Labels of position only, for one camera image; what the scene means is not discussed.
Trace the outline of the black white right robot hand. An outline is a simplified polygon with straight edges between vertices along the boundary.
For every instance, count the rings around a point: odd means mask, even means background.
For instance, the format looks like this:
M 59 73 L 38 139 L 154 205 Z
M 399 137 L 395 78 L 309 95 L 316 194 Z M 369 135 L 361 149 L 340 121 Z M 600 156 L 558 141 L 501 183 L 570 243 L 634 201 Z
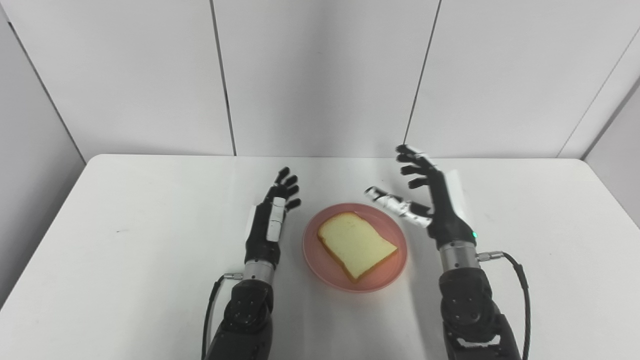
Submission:
M 366 198 L 403 221 L 425 229 L 435 240 L 438 249 L 455 242 L 469 243 L 475 247 L 477 234 L 463 219 L 462 213 L 457 211 L 446 174 L 423 151 L 413 146 L 398 145 L 396 151 L 396 160 L 404 164 L 400 173 L 403 176 L 416 176 L 407 186 L 409 189 L 428 187 L 431 205 L 404 199 L 377 186 L 366 189 Z

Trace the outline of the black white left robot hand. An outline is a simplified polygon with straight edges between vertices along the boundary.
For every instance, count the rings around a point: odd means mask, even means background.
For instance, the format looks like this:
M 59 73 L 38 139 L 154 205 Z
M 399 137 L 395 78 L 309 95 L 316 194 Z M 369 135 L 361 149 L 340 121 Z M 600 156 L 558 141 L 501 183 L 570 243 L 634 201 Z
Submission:
M 253 221 L 246 240 L 245 262 L 267 262 L 277 268 L 281 260 L 279 241 L 288 212 L 299 207 L 298 177 L 285 166 L 254 209 Z

